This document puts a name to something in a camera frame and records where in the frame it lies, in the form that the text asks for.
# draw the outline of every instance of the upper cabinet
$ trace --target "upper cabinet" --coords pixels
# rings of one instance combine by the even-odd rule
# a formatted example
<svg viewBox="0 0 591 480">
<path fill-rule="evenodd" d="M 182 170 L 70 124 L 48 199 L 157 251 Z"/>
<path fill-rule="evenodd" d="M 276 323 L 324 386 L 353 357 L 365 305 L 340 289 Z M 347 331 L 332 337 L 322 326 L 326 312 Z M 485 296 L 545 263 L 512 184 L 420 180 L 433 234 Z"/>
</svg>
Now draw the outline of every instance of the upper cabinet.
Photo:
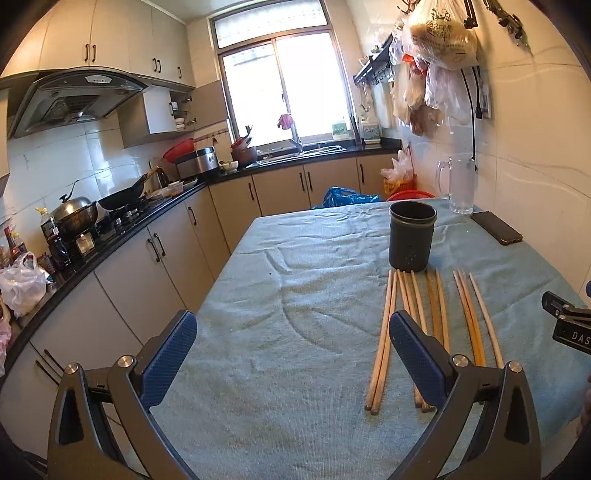
<svg viewBox="0 0 591 480">
<path fill-rule="evenodd" d="M 89 64 L 95 6 L 96 0 L 60 0 L 57 3 L 43 41 L 40 70 L 71 69 Z"/>
<path fill-rule="evenodd" d="M 89 65 L 129 71 L 128 0 L 97 0 L 90 32 Z"/>
<path fill-rule="evenodd" d="M 186 26 L 141 0 L 60 0 L 2 76 L 85 66 L 195 84 Z"/>
</svg>

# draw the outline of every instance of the glass pitcher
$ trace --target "glass pitcher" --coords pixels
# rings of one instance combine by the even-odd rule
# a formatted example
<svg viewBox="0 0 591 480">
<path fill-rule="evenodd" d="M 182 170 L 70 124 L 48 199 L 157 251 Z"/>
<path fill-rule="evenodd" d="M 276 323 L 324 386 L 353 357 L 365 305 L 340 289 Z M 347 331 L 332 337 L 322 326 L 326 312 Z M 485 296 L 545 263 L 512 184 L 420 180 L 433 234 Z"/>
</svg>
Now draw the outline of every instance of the glass pitcher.
<svg viewBox="0 0 591 480">
<path fill-rule="evenodd" d="M 449 193 L 441 192 L 441 171 L 449 168 Z M 435 184 L 441 198 L 449 199 L 449 209 L 461 215 L 470 215 L 474 210 L 476 188 L 476 161 L 469 155 L 459 155 L 443 160 L 437 165 Z"/>
</svg>

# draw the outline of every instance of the cabinet door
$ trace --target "cabinet door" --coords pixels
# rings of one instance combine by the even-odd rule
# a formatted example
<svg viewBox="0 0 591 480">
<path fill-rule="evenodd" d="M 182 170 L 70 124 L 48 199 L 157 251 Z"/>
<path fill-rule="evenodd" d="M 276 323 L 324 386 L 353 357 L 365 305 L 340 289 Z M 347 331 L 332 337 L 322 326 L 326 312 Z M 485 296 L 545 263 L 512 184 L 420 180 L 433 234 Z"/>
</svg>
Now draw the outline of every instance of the cabinet door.
<svg viewBox="0 0 591 480">
<path fill-rule="evenodd" d="M 97 0 L 90 34 L 90 66 L 129 71 L 129 0 Z"/>
<path fill-rule="evenodd" d="M 218 278 L 230 258 L 230 250 L 223 236 L 209 188 L 199 190 L 184 201 L 193 227 L 205 254 L 213 278 Z"/>
<path fill-rule="evenodd" d="M 252 176 L 209 187 L 226 242 L 233 252 L 252 221 L 261 216 Z"/>
<path fill-rule="evenodd" d="M 153 221 L 148 230 L 184 304 L 196 313 L 212 288 L 213 276 L 184 203 Z"/>
<path fill-rule="evenodd" d="M 31 338 L 64 368 L 76 362 L 86 370 L 113 365 L 122 355 L 136 355 L 141 343 L 113 307 L 96 276 L 88 275 L 61 301 Z"/>
<path fill-rule="evenodd" d="M 43 42 L 40 70 L 88 65 L 95 3 L 96 0 L 60 0 L 57 3 Z"/>
<path fill-rule="evenodd" d="M 361 193 L 379 195 L 382 200 L 387 200 L 388 197 L 384 193 L 384 178 L 379 171 L 382 168 L 392 168 L 392 158 L 395 156 L 395 154 L 387 154 L 357 158 Z"/>
<path fill-rule="evenodd" d="M 129 71 L 157 77 L 156 53 L 152 41 L 152 7 L 141 0 L 129 0 Z"/>
<path fill-rule="evenodd" d="M 111 302 L 142 343 L 159 335 L 184 310 L 155 248 L 144 229 L 95 269 Z"/>
<path fill-rule="evenodd" d="M 2 386 L 0 422 L 19 448 L 47 458 L 57 385 L 35 364 L 35 360 L 51 373 L 31 344 L 26 344 Z"/>
<path fill-rule="evenodd" d="M 310 209 L 302 166 L 280 168 L 253 175 L 263 216 Z"/>
<path fill-rule="evenodd" d="M 53 9 L 49 10 L 42 19 L 33 25 L 33 28 L 29 30 L 27 36 L 18 46 L 14 55 L 12 55 L 0 77 L 39 70 L 43 40 L 45 39 L 47 26 L 52 15 Z"/>
<path fill-rule="evenodd" d="M 154 52 L 160 61 L 158 77 L 171 82 L 179 82 L 178 66 L 180 65 L 179 38 L 185 26 L 160 10 L 152 10 L 152 35 Z"/>
<path fill-rule="evenodd" d="M 313 206 L 322 205 L 324 195 L 331 187 L 343 187 L 359 191 L 357 177 L 357 162 L 355 158 L 340 160 L 325 160 L 304 165 L 310 203 Z"/>
</svg>

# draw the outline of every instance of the white tile wall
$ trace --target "white tile wall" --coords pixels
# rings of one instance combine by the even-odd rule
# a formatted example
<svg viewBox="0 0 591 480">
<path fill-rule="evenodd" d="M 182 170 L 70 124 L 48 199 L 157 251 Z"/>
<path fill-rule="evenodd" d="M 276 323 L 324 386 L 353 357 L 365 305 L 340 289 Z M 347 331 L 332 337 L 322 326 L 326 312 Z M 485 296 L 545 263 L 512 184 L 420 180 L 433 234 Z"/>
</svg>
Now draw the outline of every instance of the white tile wall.
<svg viewBox="0 0 591 480">
<path fill-rule="evenodd" d="M 404 8 L 401 0 L 348 4 L 364 53 L 376 32 L 393 23 L 397 7 Z M 476 120 L 475 202 L 520 231 L 589 301 L 584 284 L 591 280 L 591 82 L 531 2 L 504 5 L 523 22 L 530 51 L 517 47 L 481 2 L 474 5 L 479 61 L 492 97 L 492 119 Z M 432 138 L 400 126 L 391 134 L 412 142 L 419 187 L 431 192 L 438 161 L 472 151 L 471 127 L 439 127 Z M 444 190 L 446 181 L 442 176 Z"/>
<path fill-rule="evenodd" d="M 209 130 L 194 135 L 197 137 Z M 114 114 L 98 122 L 54 128 L 9 140 L 10 177 L 0 199 L 0 222 L 10 219 L 29 250 L 40 255 L 47 250 L 47 244 L 40 228 L 41 216 L 35 207 L 45 206 L 51 212 L 76 180 L 80 181 L 76 183 L 73 196 L 85 196 L 90 200 L 99 200 L 129 187 L 149 170 L 148 161 L 151 160 L 152 166 L 159 164 L 162 155 L 182 139 L 123 148 L 119 121 Z M 227 134 L 219 140 L 229 145 Z M 168 168 L 167 172 L 174 179 L 174 168 Z M 99 216 L 103 211 L 99 207 Z M 3 232 L 0 232 L 0 242 L 5 244 Z"/>
</svg>

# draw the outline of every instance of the cup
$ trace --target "cup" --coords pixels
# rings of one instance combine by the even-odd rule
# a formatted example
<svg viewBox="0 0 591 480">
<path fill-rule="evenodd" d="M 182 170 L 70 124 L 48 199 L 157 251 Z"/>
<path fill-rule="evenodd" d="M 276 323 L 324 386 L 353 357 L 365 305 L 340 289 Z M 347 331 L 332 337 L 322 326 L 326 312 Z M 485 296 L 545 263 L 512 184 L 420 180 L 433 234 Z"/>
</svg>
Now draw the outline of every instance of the cup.
<svg viewBox="0 0 591 480">
<path fill-rule="evenodd" d="M 390 205 L 390 251 L 393 268 L 405 272 L 427 268 L 437 211 L 423 202 L 403 200 Z"/>
</svg>

